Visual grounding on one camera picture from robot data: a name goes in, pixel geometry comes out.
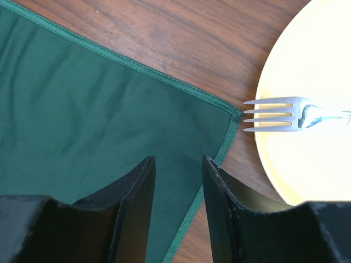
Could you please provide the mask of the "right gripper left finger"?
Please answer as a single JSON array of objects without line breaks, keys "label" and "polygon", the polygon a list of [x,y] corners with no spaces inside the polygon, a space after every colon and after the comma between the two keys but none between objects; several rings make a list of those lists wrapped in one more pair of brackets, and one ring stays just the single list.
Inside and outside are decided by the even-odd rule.
[{"label": "right gripper left finger", "polygon": [[73,204],[1,196],[1,262],[144,262],[156,160]]}]

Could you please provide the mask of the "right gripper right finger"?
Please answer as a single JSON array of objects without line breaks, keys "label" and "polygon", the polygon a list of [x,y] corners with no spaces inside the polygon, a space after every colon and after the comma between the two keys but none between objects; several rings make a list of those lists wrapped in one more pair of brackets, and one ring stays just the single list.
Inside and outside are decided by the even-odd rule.
[{"label": "right gripper right finger", "polygon": [[202,180],[214,262],[350,262],[350,203],[291,206],[243,184],[213,159]]}]

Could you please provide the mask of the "dark green cloth napkin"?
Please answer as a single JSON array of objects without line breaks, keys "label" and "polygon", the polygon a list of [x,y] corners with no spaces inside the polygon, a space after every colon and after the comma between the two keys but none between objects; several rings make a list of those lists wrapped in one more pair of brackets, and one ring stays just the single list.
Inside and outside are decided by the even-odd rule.
[{"label": "dark green cloth napkin", "polygon": [[1,193],[74,202],[156,158],[147,262],[171,262],[242,111],[1,1]]}]

